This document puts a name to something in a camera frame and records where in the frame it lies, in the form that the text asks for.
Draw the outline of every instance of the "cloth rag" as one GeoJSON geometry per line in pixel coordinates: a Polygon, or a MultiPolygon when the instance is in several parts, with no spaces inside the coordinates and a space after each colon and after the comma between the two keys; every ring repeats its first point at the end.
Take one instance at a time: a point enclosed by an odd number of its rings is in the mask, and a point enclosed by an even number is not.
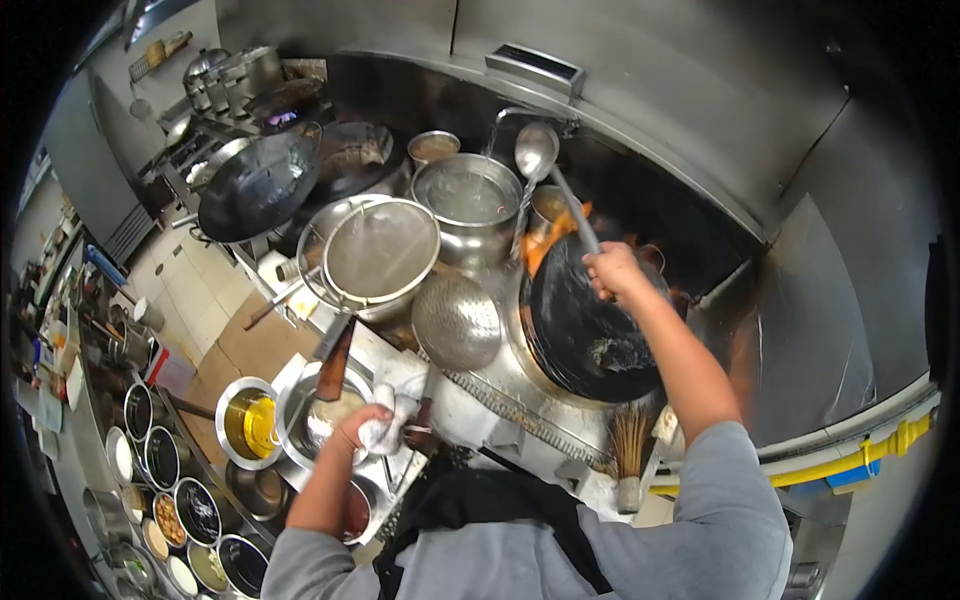
{"type": "Polygon", "coordinates": [[[357,437],[370,454],[389,456],[400,449],[400,428],[417,415],[429,370],[430,366],[410,351],[380,365],[373,376],[373,401],[392,410],[394,417],[360,425],[357,437]]]}

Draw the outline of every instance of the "wok brush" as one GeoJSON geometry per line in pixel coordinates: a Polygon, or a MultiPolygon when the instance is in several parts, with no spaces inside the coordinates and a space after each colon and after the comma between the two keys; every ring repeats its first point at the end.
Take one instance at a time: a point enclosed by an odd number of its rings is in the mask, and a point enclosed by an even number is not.
{"type": "Polygon", "coordinates": [[[616,509],[621,515],[640,510],[640,455],[646,429],[647,415],[635,406],[613,416],[613,453],[619,478],[616,509]]]}

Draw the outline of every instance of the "metal ladle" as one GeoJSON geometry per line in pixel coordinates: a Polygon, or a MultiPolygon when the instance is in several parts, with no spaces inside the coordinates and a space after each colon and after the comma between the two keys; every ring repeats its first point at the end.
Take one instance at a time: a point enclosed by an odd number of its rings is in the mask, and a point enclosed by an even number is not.
{"type": "Polygon", "coordinates": [[[566,201],[566,206],[577,222],[577,235],[584,250],[590,254],[600,253],[600,241],[590,227],[587,217],[584,216],[583,206],[573,195],[566,177],[557,167],[557,156],[560,154],[560,138],[557,132],[547,124],[538,121],[527,125],[516,137],[514,160],[516,167],[523,177],[531,181],[543,181],[547,175],[560,187],[566,201]]]}

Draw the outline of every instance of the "metal shelf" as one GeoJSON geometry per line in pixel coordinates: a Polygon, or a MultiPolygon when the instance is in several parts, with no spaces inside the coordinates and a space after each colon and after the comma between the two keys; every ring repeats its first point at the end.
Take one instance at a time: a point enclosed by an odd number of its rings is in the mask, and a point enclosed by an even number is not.
{"type": "Polygon", "coordinates": [[[158,68],[166,64],[166,62],[170,59],[170,57],[174,56],[177,52],[183,50],[183,48],[186,48],[189,45],[190,45],[189,41],[184,42],[180,48],[178,48],[177,50],[174,50],[173,52],[165,56],[163,60],[161,60],[154,66],[150,66],[147,63],[147,55],[143,55],[139,59],[134,60],[133,64],[131,64],[127,68],[127,72],[130,73],[130,82],[132,84],[135,84],[141,79],[143,79],[144,77],[146,77],[147,75],[153,73],[158,68]]]}

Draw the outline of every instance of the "perforated strainer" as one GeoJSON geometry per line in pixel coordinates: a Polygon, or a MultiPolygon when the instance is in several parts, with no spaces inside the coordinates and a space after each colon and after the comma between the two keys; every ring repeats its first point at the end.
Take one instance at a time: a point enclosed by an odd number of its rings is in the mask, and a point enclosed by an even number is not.
{"type": "Polygon", "coordinates": [[[343,303],[366,306],[412,290],[439,254],[433,213],[409,200],[377,200],[354,208],[330,232],[322,273],[343,303]]]}

